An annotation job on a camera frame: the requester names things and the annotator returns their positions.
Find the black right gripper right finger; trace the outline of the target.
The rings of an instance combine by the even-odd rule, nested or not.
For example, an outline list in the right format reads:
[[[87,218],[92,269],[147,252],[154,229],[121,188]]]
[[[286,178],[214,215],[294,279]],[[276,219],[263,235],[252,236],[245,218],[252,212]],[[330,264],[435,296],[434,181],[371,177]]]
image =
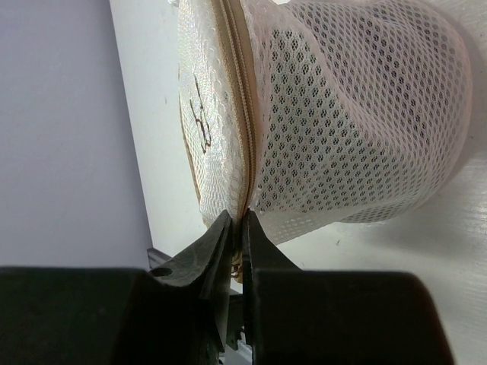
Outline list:
[[[434,301],[403,271],[310,271],[258,217],[242,221],[244,325],[255,364],[452,364]]]

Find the white mesh laundry bag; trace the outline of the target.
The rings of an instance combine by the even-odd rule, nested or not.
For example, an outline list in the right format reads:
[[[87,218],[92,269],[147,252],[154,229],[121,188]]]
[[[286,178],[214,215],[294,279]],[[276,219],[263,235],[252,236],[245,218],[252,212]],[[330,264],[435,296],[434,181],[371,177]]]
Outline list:
[[[254,211],[280,244],[385,221],[444,184],[473,80],[420,1],[178,1],[179,105],[202,221]]]

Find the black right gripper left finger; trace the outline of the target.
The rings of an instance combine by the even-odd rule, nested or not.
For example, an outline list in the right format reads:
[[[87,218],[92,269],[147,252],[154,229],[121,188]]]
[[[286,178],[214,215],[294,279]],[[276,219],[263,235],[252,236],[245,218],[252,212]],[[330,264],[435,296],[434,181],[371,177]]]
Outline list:
[[[187,248],[223,243],[232,261],[227,212]],[[3,364],[197,364],[161,304],[161,285],[137,268],[1,269]]]

